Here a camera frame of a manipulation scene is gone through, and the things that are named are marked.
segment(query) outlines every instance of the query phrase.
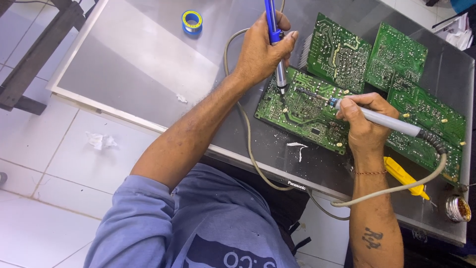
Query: man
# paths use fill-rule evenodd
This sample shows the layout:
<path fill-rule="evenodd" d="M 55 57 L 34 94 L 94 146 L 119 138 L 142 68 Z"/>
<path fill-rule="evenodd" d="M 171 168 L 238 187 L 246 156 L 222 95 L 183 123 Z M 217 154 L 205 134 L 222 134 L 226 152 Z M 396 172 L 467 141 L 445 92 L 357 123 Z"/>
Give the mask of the man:
<path fill-rule="evenodd" d="M 290 29 L 282 13 L 277 12 L 277 19 L 282 30 Z M 282 58 L 288 65 L 297 37 L 297 32 L 290 32 L 270 46 L 266 16 L 261 15 L 245 35 L 234 72 L 137 161 L 113 196 L 85 267 L 298 267 L 262 195 L 197 164 L 240 97 L 269 77 Z M 389 130 L 367 121 L 357 104 L 398 116 L 378 94 L 342 100 L 336 117 L 350 122 L 356 169 L 353 198 L 387 188 L 382 172 Z M 355 267 L 403 267 L 402 237 L 389 195 L 351 207 L 350 243 Z"/>

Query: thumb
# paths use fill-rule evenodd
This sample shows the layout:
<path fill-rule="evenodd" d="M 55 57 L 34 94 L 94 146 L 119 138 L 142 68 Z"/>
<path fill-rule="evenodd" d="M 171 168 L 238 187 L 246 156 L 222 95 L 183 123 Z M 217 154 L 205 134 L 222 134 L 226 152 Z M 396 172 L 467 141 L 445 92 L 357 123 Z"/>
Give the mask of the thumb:
<path fill-rule="evenodd" d="M 279 41 L 273 49 L 280 59 L 284 58 L 287 54 L 291 53 L 294 49 L 294 44 L 298 40 L 299 32 L 292 31 L 288 33 L 283 40 Z"/>
<path fill-rule="evenodd" d="M 340 110 L 347 121 L 349 121 L 351 129 L 367 126 L 370 124 L 370 122 L 365 119 L 364 113 L 360 107 L 354 101 L 348 98 L 344 98 L 342 101 L 340 101 Z"/>

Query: printed circuit board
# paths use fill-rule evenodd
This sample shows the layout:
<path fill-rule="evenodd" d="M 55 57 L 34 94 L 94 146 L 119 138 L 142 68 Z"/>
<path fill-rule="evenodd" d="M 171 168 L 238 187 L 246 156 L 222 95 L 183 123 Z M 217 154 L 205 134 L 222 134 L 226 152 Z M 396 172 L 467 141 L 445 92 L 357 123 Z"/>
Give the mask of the printed circuit board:
<path fill-rule="evenodd" d="M 336 109 L 316 94 L 329 97 L 349 95 L 344 90 L 289 66 L 288 86 L 282 95 L 274 74 L 265 87 L 255 117 L 343 155 L 349 125 L 337 120 Z"/>
<path fill-rule="evenodd" d="M 465 144 L 464 116 L 397 72 L 387 100 L 400 112 L 400 120 L 440 137 L 448 150 L 448 160 L 442 175 L 449 182 L 457 183 Z M 387 139 L 387 146 L 430 171 L 438 166 L 440 156 L 430 144 L 421 139 L 392 132 Z"/>
<path fill-rule="evenodd" d="M 378 29 L 365 81 L 388 92 L 394 71 L 418 83 L 428 49 L 382 22 Z"/>
<path fill-rule="evenodd" d="M 319 13 L 314 32 L 306 39 L 299 68 L 355 93 L 364 90 L 372 46 Z"/>

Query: yellow plastic pry tool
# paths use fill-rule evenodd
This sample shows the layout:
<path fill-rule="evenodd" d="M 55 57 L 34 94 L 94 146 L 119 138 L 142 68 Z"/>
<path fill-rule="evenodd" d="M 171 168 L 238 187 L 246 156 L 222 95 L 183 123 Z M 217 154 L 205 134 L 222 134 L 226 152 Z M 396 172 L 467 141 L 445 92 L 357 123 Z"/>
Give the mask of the yellow plastic pry tool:
<path fill-rule="evenodd" d="M 395 160 L 391 157 L 384 156 L 385 169 L 397 179 L 401 184 L 408 185 L 410 183 L 416 182 L 416 180 L 410 176 Z M 421 196 L 426 200 L 430 200 L 430 197 L 423 191 L 425 188 L 424 185 L 416 186 L 410 188 L 410 192 L 414 196 Z"/>

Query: hand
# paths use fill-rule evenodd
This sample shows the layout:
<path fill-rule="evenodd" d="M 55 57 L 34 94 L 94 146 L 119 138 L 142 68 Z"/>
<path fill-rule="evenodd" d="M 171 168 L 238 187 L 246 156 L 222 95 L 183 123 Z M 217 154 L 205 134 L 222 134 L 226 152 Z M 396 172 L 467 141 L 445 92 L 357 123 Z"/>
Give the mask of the hand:
<path fill-rule="evenodd" d="M 278 27 L 283 31 L 291 29 L 289 20 L 281 12 L 276 11 Z M 281 59 L 285 59 L 286 67 L 289 66 L 291 51 L 298 39 L 298 32 L 288 33 L 276 46 L 269 44 L 268 21 L 266 13 L 245 33 L 241 46 L 241 53 L 233 75 L 242 79 L 249 86 L 254 86 L 269 77 Z"/>
<path fill-rule="evenodd" d="M 377 93 L 345 96 L 340 102 L 336 118 L 350 123 L 349 146 L 354 156 L 377 154 L 382 157 L 390 129 L 365 119 L 357 104 L 397 119 L 399 113 Z"/>

